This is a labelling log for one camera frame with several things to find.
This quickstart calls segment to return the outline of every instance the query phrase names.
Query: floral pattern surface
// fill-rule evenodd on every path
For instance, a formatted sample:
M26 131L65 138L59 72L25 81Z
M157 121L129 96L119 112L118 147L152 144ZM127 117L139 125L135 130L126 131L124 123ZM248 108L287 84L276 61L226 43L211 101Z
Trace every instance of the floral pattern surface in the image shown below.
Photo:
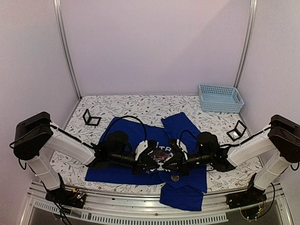
M89 109L92 116L101 117L99 126L86 126L83 113ZM217 135L220 144L231 143L226 134L240 119L238 114L203 112L198 96L87 96L83 97L66 131L86 143L97 143L110 121L115 116L133 115L143 123L163 127L161 118L184 112L200 131L209 131ZM247 138L247 133L240 141ZM121 193L159 194L160 185L128 185L85 181L87 167L78 161L57 151L51 158L51 165L61 174L68 185ZM247 186L252 174L261 169L258 157L255 157L229 172L207 172L208 192L226 191Z

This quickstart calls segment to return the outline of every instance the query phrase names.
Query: basket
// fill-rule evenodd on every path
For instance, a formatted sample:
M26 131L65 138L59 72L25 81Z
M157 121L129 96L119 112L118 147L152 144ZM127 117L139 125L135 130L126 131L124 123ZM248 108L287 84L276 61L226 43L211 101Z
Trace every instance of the basket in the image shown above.
M234 87L199 84L199 98L202 111L239 113L244 105Z

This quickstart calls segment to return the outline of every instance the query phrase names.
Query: white wall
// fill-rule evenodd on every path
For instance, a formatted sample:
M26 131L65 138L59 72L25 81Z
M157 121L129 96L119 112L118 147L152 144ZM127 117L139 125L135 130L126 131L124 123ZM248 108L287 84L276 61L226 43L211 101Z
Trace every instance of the white wall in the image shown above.
M197 94L233 85L249 0L64 0L82 95Z
M52 1L2 1L0 30L0 224L15 225L32 179L8 147L15 126L40 111L63 126L76 98Z
M241 115L252 133L280 114L300 124L300 1L260 0L239 90ZM300 173L290 168L281 185L295 224L300 224Z

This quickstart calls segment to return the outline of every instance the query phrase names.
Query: floral tablecloth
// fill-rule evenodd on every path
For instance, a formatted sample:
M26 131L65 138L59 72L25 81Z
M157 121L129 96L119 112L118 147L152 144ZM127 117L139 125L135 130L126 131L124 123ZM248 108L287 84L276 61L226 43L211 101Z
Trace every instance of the floral tablecloth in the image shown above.
M101 117L98 127L86 126L83 113L89 109L92 116ZM97 143L115 116L133 115L143 123L162 127L161 118L184 112L200 131L217 135L220 144L231 143L226 132L240 119L238 114L203 112L198 96L87 96L76 108L66 131L86 143ZM59 152L54 152L51 165L67 185L122 193L159 194L161 185L128 185L85 181L87 167ZM261 169L255 157L230 172L207 172L208 192L225 191L247 186L252 174Z

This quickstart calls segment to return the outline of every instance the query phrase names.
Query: circular patch on shirt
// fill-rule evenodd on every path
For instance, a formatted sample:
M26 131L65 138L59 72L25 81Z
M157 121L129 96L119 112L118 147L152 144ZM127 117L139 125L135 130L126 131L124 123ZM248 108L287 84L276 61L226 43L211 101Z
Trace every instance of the circular patch on shirt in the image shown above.
M174 182L177 182L177 181L179 181L179 176L177 176L177 175L171 175L171 179L172 179Z

